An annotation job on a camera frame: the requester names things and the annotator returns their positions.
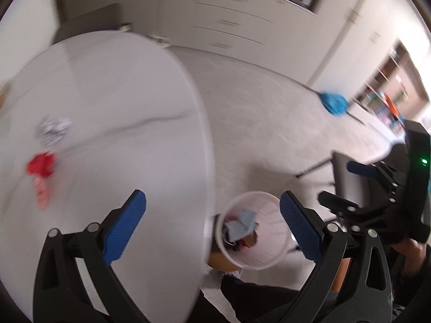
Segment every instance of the red cloth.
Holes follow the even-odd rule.
[[[29,175],[37,175],[48,178],[54,173],[52,166],[55,162],[55,153],[39,153],[27,163],[25,172]]]

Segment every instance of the blue gripper pad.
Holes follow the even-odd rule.
[[[379,178],[378,170],[373,166],[364,165],[356,161],[350,161],[347,163],[348,172],[354,173],[355,175],[360,175],[368,178]]]
[[[111,265],[112,261],[121,257],[134,230],[141,221],[147,209],[145,193],[140,190],[133,192],[127,205],[124,205],[122,209],[120,217],[105,236],[103,258],[108,266]]]
[[[320,262],[322,236],[305,215],[304,207],[294,196],[285,192],[280,198],[280,212],[304,256],[315,263]]]

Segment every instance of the crumpled foil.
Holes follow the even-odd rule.
[[[42,144],[48,147],[58,143],[66,135],[70,125],[72,122],[69,118],[53,119],[46,116],[37,128],[37,136],[42,140]]]

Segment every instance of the beige carpet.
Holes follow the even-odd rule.
[[[304,206],[325,220],[333,215],[316,200],[333,192],[331,166],[296,180],[294,175],[337,150],[366,162],[383,156],[389,142],[349,116],[335,117],[318,95],[288,78],[232,58],[188,48],[170,49],[186,66],[202,94],[215,152],[217,211],[234,196],[261,190],[280,197],[292,190]],[[242,279],[300,289],[314,263],[299,251],[277,266],[245,271]],[[229,303],[207,276],[205,296],[231,322],[238,322]]]

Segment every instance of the chair leg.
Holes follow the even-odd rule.
[[[332,158],[328,158],[328,159],[326,159],[326,160],[324,160],[324,161],[322,161],[322,162],[320,162],[320,163],[318,163],[318,164],[310,167],[309,169],[307,169],[307,170],[299,173],[298,175],[296,175],[296,178],[301,178],[301,177],[303,177],[305,175],[308,175],[310,172],[313,172],[314,170],[317,170],[318,168],[320,168],[320,167],[322,167],[322,166],[330,163],[331,160],[332,160]]]

